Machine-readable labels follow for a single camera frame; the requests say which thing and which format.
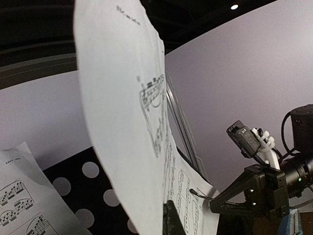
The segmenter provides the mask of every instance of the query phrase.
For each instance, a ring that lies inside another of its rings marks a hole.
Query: paper page
[[[193,187],[208,194],[212,187],[176,150],[164,45],[140,1],[77,0],[74,34],[90,139],[138,233],[162,234],[163,202],[170,198],[183,224],[188,217],[188,235],[215,234],[218,216],[187,192]]]
[[[219,215],[212,213],[208,201],[191,194],[190,189],[208,197],[219,194],[180,156],[172,135],[169,135],[164,166],[164,201],[174,202],[186,235],[215,235]]]
[[[0,151],[1,235],[91,235],[39,169],[25,143]]]

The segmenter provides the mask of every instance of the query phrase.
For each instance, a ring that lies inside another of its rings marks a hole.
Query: ceiling
[[[166,53],[275,0],[140,0],[164,41]],[[231,6],[237,4],[236,10]]]
[[[140,0],[169,53],[242,14],[275,0]],[[75,0],[0,1],[0,50],[73,39]],[[231,6],[237,4],[236,10]]]

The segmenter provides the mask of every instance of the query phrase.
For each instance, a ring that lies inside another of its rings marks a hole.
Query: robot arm
[[[284,124],[291,116],[294,148],[289,150],[284,139]],[[313,105],[289,112],[282,124],[282,139],[287,154],[282,156],[275,148],[268,131],[249,129],[241,121],[227,129],[228,135],[246,158],[258,164],[244,172],[220,195],[211,200],[212,212],[253,217],[266,216],[269,220],[289,214],[289,198],[301,197],[302,191],[313,184]],[[288,155],[293,158],[282,160]],[[229,200],[243,192],[244,203]]]

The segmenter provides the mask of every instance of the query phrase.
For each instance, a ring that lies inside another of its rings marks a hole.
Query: ceiling light
[[[232,9],[232,10],[236,10],[238,8],[238,5],[233,5],[233,6],[231,6],[231,8],[230,9]]]

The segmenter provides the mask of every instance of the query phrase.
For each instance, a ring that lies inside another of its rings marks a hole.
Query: black surface
[[[253,217],[221,214],[217,235],[253,235]]]
[[[86,162],[98,165],[99,175],[93,179],[86,177],[82,166]],[[102,169],[93,148],[80,152],[52,167],[44,174],[49,181],[64,177],[71,183],[71,191],[63,196],[68,207],[76,213],[79,209],[87,209],[94,216],[94,224],[89,228],[93,235],[132,235],[127,226],[128,216],[119,204],[108,206],[103,200],[103,194],[112,189],[110,181]]]
[[[140,0],[168,53],[190,40],[275,0]],[[236,10],[230,7],[238,4]],[[0,50],[73,39],[74,0],[0,2]]]

